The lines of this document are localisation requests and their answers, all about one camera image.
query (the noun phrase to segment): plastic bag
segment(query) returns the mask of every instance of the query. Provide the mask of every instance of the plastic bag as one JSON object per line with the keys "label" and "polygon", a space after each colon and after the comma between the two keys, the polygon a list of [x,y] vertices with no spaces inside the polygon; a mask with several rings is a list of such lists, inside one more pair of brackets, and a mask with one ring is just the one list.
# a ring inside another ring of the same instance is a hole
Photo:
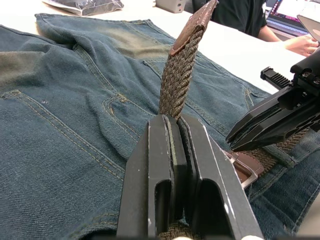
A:
{"label": "plastic bag", "polygon": [[42,0],[42,2],[80,16],[109,13],[124,7],[120,0]]}

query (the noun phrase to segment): blue denim jeans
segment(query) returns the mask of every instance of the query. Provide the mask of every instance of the blue denim jeans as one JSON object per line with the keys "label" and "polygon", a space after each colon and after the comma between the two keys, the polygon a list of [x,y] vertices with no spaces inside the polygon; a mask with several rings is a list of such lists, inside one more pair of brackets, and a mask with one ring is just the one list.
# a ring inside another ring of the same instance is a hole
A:
{"label": "blue denim jeans", "polygon": [[[0,232],[80,238],[117,228],[126,161],[158,113],[175,39],[150,20],[36,15],[42,36],[0,27]],[[225,150],[233,125],[267,93],[197,54],[183,113]],[[320,186],[310,131],[247,196],[267,239],[294,234]]]}

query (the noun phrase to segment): table surface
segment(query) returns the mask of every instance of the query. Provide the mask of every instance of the table surface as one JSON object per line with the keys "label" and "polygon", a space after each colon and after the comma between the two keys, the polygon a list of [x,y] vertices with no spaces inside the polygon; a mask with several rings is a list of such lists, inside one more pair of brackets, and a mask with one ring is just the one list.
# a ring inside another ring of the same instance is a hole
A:
{"label": "table surface", "polygon": [[[177,38],[191,16],[188,12],[170,13],[153,7],[153,0],[121,0],[122,10],[90,16],[103,20],[145,20],[152,22]],[[0,25],[22,32],[38,34],[34,14],[68,14],[56,7],[49,6],[41,0],[2,0],[0,7]],[[275,93],[277,90],[260,79],[260,72],[272,67],[276,72],[292,79],[292,65],[298,63],[303,56],[284,49],[281,44],[264,42],[241,33],[235,29],[210,22],[199,44],[199,51],[206,57],[224,67],[234,75],[255,85],[256,87]],[[320,197],[312,206],[312,211],[304,221],[302,234],[320,235]]]}

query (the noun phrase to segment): woven belt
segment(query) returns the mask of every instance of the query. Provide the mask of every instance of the woven belt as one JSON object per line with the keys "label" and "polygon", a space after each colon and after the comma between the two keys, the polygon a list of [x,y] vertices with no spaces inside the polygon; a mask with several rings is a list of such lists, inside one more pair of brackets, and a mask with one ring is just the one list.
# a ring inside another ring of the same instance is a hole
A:
{"label": "woven belt", "polygon": [[[170,115],[176,120],[180,118],[192,78],[198,45],[217,4],[217,0],[211,0],[191,16],[172,46],[162,74],[159,114]],[[302,131],[276,146],[288,153],[306,132],[307,130]],[[230,152],[226,155],[233,163],[244,188],[253,183],[258,176],[270,171],[277,163],[276,159],[264,149]],[[179,236],[192,239],[200,238],[180,223],[174,224],[168,232],[159,235],[163,240]]]}

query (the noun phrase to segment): person's hand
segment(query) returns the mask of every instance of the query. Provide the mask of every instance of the person's hand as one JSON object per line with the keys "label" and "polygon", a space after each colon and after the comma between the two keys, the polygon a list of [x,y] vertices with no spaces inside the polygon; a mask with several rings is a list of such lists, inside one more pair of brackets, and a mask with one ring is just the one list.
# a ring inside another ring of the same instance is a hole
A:
{"label": "person's hand", "polygon": [[292,52],[308,57],[319,47],[319,43],[311,35],[304,35],[284,41],[284,47]]}

